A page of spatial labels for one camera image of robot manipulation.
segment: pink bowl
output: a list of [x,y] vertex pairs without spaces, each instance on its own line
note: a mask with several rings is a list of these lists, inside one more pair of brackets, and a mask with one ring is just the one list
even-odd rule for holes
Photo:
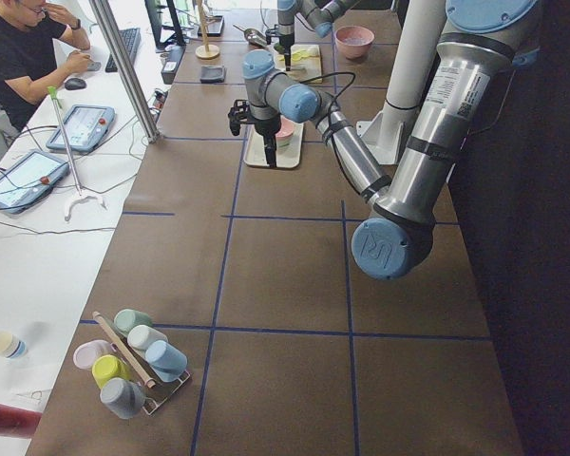
[[347,59],[358,59],[368,53],[373,32],[365,27],[348,26],[335,31],[335,47]]

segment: blue joint cap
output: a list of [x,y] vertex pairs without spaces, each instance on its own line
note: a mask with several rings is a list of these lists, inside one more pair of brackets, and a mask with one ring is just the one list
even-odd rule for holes
[[333,24],[331,22],[324,22],[314,28],[314,32],[321,38],[325,38],[332,32]]
[[352,256],[368,276],[388,280],[411,269],[408,233],[386,218],[368,218],[352,235]]
[[276,0],[276,9],[279,11],[287,11],[293,5],[295,5],[295,0]]
[[264,49],[252,50],[243,60],[243,78],[256,79],[275,67],[273,55]]
[[538,0],[446,0],[447,19],[468,33],[506,29],[523,18]]
[[308,121],[319,108],[319,96],[302,84],[290,85],[278,99],[278,110],[290,121]]

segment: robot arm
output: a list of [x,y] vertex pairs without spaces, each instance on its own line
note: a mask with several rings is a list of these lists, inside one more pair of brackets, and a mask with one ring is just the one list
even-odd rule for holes
[[332,24],[337,18],[354,7],[360,0],[332,0],[322,9],[314,0],[278,0],[276,3],[278,25],[266,30],[266,39],[278,38],[283,49],[285,69],[292,67],[292,46],[295,44],[295,16],[300,13],[321,38],[332,31]]
[[511,67],[516,51],[537,29],[542,12],[540,1],[529,0],[515,15],[504,16],[502,6],[490,2],[480,22],[493,17],[500,23],[480,28],[477,16],[454,14],[465,12],[473,1],[448,3],[448,21],[437,45],[441,64],[392,180],[333,96],[276,70],[265,50],[247,54],[243,75],[249,102],[238,101],[229,114],[234,134],[240,124],[254,124],[265,144],[275,142],[281,113],[294,122],[314,124],[354,189],[370,205],[370,218],[356,229],[351,249],[358,266],[374,278],[403,276],[430,253],[432,209],[460,156],[472,116],[490,79]]

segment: red object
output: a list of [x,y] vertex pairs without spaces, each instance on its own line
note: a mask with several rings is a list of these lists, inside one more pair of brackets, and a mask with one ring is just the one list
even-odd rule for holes
[[30,439],[42,413],[0,404],[0,435]]

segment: keyboard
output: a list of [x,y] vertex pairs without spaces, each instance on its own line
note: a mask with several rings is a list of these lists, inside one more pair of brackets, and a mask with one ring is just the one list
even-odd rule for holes
[[[124,47],[126,52],[129,54],[129,59],[131,64],[135,62],[135,56],[137,55],[137,49],[140,47],[140,42],[142,40],[142,34],[138,28],[125,28],[123,30],[118,30],[123,38]],[[116,68],[116,62],[114,62],[114,57],[110,55],[107,59],[107,64],[105,65],[106,73],[114,73],[118,71]]]

